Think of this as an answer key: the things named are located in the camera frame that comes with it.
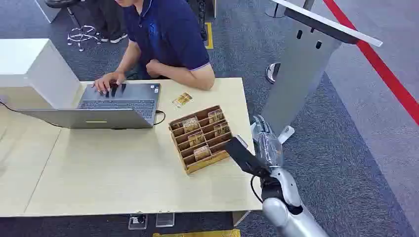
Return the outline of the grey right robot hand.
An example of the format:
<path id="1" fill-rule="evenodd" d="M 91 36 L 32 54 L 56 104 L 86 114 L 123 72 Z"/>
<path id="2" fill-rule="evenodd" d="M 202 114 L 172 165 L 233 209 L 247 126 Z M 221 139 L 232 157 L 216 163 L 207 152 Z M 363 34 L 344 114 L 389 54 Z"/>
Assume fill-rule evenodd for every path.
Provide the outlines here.
<path id="1" fill-rule="evenodd" d="M 263 116 L 253 116 L 252 138 L 258 159 L 267 168 L 284 166 L 282 144 Z"/>

